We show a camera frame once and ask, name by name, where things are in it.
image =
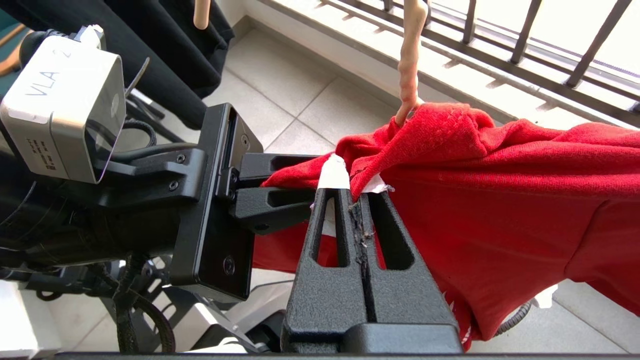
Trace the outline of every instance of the wooden hanger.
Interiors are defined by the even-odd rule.
[[[211,0],[196,0],[193,8],[193,25],[200,30],[209,26],[209,8]]]
[[[19,34],[23,29],[23,24],[18,25],[9,34],[0,39],[0,46],[5,45],[9,40],[11,40],[11,38]],[[25,34],[25,37],[32,32],[33,30],[29,30]],[[15,49],[9,54],[9,56],[6,57],[6,59],[0,61],[0,76],[5,76],[20,68],[20,45],[22,45],[22,41],[20,41],[18,46],[15,47]]]
[[[400,100],[396,124],[404,125],[409,113],[424,103],[418,97],[418,56],[420,35],[427,19],[428,6],[423,0],[404,0],[404,37],[400,48]]]

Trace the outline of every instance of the red t-shirt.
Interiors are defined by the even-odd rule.
[[[467,105],[425,104],[402,128],[391,119],[343,138],[335,153],[354,198],[378,173],[395,188],[391,199],[466,349],[563,279],[640,315],[640,131],[527,120],[494,127]],[[315,188],[327,158],[280,170],[263,186]],[[294,272],[305,231],[256,237],[254,265]],[[330,247],[319,261],[335,262]]]

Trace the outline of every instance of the black plastic part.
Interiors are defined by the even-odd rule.
[[[358,201],[365,234],[376,233],[388,270],[376,261],[372,236],[363,236],[369,259],[376,321],[381,323],[458,323],[422,260],[387,192],[364,193]]]
[[[361,323],[344,334],[341,352],[352,354],[460,354],[455,327],[406,323]]]
[[[243,157],[231,214],[254,233],[265,235],[309,218],[313,189],[260,188],[274,172],[314,159],[308,155],[250,153]]]
[[[316,262],[331,198],[337,268]],[[376,234],[385,270],[376,262]],[[462,352],[458,324],[387,192],[362,194],[353,204],[349,190],[316,191],[282,348],[306,354]]]
[[[284,322],[284,311],[277,311],[246,333],[254,344],[263,343],[271,352],[282,352],[280,333]]]
[[[239,168],[245,153],[261,152],[262,146],[229,104],[209,108],[203,124],[198,148],[209,161],[199,187],[200,201],[180,213],[171,283],[221,302],[245,300],[254,234],[231,217],[228,202],[216,194],[225,170]]]
[[[178,154],[185,155],[185,162],[177,162]],[[200,198],[206,163],[207,154],[201,149],[164,152],[128,164],[110,161],[100,186],[65,181],[56,193],[78,204],[108,209],[185,205]],[[172,181],[180,186],[169,191]]]
[[[100,282],[85,266],[67,266],[54,273],[31,274],[24,289],[53,293],[83,294]]]
[[[333,198],[339,263],[325,268],[316,262],[327,201]],[[349,190],[318,189],[305,244],[296,271],[282,329],[283,352],[336,353],[343,334],[367,322]]]
[[[283,155],[251,152],[245,154],[240,165],[240,187],[260,186],[274,172],[315,159],[312,155]]]

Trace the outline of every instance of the white floor tile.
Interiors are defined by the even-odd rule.
[[[298,117],[332,143],[388,124],[397,109],[337,78]]]
[[[293,280],[296,274],[290,274],[288,272],[279,272],[274,270],[265,269],[252,269],[251,270],[251,289],[256,286],[269,284],[271,282]]]
[[[86,295],[63,295],[48,303],[62,350],[71,350],[107,315],[107,309],[97,297]]]
[[[264,152],[324,155],[334,150],[333,144],[295,120]]]
[[[109,315],[102,318],[100,323],[76,346],[74,351],[99,352],[109,351],[117,352],[118,334],[116,331],[116,323],[113,322]]]
[[[557,303],[550,309],[532,307],[514,328],[490,341],[475,341],[470,352],[625,353]]]
[[[253,30],[227,55],[227,67],[267,98],[298,116],[335,75],[294,49]]]
[[[208,106],[229,102],[266,148],[293,121],[293,116],[226,71],[222,83],[204,99]]]
[[[589,285],[565,280],[554,299],[626,351],[640,353],[640,318]]]

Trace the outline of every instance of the silver camera housing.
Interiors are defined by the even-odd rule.
[[[124,118],[119,55],[65,37],[42,42],[0,105],[30,171],[94,184]]]

